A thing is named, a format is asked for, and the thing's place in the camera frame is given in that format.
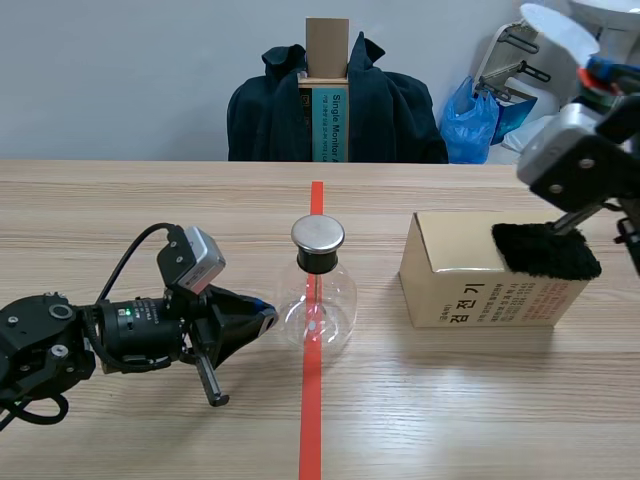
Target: red line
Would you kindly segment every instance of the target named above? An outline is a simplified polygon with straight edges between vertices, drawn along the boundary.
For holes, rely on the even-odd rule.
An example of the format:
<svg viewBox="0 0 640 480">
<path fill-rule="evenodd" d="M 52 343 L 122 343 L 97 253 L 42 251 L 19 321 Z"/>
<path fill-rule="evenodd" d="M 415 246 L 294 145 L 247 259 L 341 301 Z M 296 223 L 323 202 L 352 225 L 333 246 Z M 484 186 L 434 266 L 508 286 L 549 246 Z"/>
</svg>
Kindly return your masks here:
<svg viewBox="0 0 640 480">
<path fill-rule="evenodd" d="M 311 215 L 324 213 L 324 184 L 311 184 Z M 318 280 L 318 299 L 316 284 Z M 300 413 L 300 480 L 322 479 L 322 334 L 310 334 L 312 322 L 321 332 L 322 311 L 318 300 L 322 299 L 321 279 L 309 275 L 307 281 L 307 315 L 302 366 L 302 408 Z"/>
</svg>

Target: cable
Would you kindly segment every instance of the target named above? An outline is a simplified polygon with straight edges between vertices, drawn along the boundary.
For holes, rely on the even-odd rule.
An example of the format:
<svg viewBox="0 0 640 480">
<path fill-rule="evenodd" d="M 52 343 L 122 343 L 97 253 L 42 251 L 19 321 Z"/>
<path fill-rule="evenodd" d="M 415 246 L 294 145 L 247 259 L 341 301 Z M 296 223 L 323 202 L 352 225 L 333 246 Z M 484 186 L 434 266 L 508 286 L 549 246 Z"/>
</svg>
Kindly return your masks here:
<svg viewBox="0 0 640 480">
<path fill-rule="evenodd" d="M 114 283 L 116 283 L 116 280 L 120 276 L 120 273 L 122 273 L 122 269 L 131 258 L 131 255 L 133 255 L 133 252 L 136 251 L 136 249 L 140 246 L 140 244 L 144 242 L 149 235 L 151 235 L 154 232 L 157 232 L 158 230 L 162 230 L 162 229 L 171 230 L 174 227 L 175 225 L 173 225 L 172 223 L 156 223 L 155 225 L 151 225 L 144 232 L 138 235 L 138 238 L 136 238 L 133 241 L 133 243 L 129 246 L 129 248 L 127 248 L 127 251 L 124 252 L 124 255 L 118 262 L 118 265 L 116 265 L 116 268 L 113 270 L 113 273 L 109 277 L 109 280 L 107 280 L 106 285 L 102 289 L 102 292 L 100 292 L 100 296 L 98 297 L 98 300 L 96 300 L 96 303 L 100 302 L 101 300 L 105 300 L 107 298 L 107 295 L 109 295 L 111 288 L 113 288 Z"/>
<path fill-rule="evenodd" d="M 56 402 L 58 408 L 60 409 L 58 413 L 52 417 L 45 417 L 42 415 L 37 415 L 35 413 L 27 412 L 25 410 L 25 407 L 29 404 L 29 401 L 23 401 L 20 405 L 16 405 L 12 402 L 4 402 L 0 406 L 7 410 L 13 417 L 19 418 L 20 420 L 23 420 L 25 422 L 32 423 L 34 425 L 55 425 L 56 423 L 60 423 L 62 420 L 64 420 L 64 417 L 66 417 L 67 413 L 69 413 L 69 402 L 67 402 L 67 399 L 62 395 L 52 395 L 50 398 L 51 400 Z M 4 424 L 3 422 L 2 428 L 6 427 L 11 420 L 9 420 L 6 424 Z"/>
</svg>

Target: blue plastic bag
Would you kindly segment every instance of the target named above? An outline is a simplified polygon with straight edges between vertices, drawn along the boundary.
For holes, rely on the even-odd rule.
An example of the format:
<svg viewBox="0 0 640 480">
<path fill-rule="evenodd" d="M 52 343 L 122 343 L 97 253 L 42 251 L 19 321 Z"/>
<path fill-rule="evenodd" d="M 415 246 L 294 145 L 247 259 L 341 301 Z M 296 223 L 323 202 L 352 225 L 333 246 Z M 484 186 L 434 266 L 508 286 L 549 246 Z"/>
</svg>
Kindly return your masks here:
<svg viewBox="0 0 640 480">
<path fill-rule="evenodd" d="M 473 98 L 473 79 L 467 77 L 447 102 L 440 126 L 449 150 L 449 162 L 485 163 L 499 114 L 491 94 L 486 99 Z"/>
</svg>

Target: black jacket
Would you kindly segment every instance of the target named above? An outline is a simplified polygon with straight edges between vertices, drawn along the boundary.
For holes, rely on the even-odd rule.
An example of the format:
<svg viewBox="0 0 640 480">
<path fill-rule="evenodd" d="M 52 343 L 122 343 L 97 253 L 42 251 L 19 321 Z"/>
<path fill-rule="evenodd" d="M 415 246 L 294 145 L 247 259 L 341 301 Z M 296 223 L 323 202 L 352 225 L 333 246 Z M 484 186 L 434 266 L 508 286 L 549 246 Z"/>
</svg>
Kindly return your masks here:
<svg viewBox="0 0 640 480">
<path fill-rule="evenodd" d="M 374 63 L 384 50 L 360 34 L 349 62 L 349 161 L 448 163 L 427 86 Z M 265 76 L 252 78 L 231 98 L 227 115 L 229 161 L 311 161 L 298 73 L 306 70 L 300 45 L 262 56 Z"/>
</svg>

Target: silver lid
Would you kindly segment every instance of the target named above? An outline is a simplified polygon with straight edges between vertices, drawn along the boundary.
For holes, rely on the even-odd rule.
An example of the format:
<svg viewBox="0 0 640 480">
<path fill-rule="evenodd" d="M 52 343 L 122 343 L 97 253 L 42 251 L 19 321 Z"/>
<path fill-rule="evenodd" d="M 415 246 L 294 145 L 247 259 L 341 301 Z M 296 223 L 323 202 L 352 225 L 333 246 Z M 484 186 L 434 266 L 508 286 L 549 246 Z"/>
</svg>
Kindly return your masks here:
<svg viewBox="0 0 640 480">
<path fill-rule="evenodd" d="M 307 253 L 332 253 L 344 243 L 344 228 L 335 218 L 308 215 L 293 225 L 291 240 Z"/>
</svg>

